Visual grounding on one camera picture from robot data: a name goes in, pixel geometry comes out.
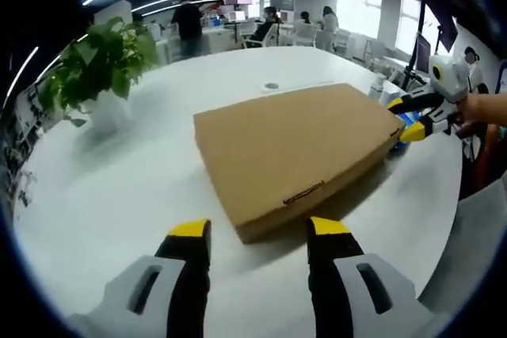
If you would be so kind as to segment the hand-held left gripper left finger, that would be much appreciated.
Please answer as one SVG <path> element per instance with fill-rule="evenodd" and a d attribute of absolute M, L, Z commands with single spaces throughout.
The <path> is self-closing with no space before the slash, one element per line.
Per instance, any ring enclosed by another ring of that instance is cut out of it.
<path fill-rule="evenodd" d="M 172 228 L 156 253 L 144 255 L 105 285 L 103 299 L 67 319 L 80 337 L 202 337 L 210 290 L 209 219 Z"/>

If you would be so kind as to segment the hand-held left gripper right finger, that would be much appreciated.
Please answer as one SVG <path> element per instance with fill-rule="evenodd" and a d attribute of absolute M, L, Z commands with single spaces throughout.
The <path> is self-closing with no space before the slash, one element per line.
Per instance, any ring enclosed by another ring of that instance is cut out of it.
<path fill-rule="evenodd" d="M 438 337 L 450 320 L 421 304 L 413 283 L 365 253 L 340 221 L 307 220 L 307 257 L 317 337 Z"/>

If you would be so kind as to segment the person's right hand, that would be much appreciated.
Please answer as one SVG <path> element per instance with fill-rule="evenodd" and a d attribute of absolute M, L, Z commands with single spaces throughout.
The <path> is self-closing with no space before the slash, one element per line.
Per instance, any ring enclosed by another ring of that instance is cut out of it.
<path fill-rule="evenodd" d="M 457 133 L 460 139 L 475 132 L 473 123 L 486 123 L 486 141 L 496 143 L 500 138 L 500 127 L 506 127 L 506 93 L 471 93 L 458 104 L 459 112 L 468 126 Z"/>

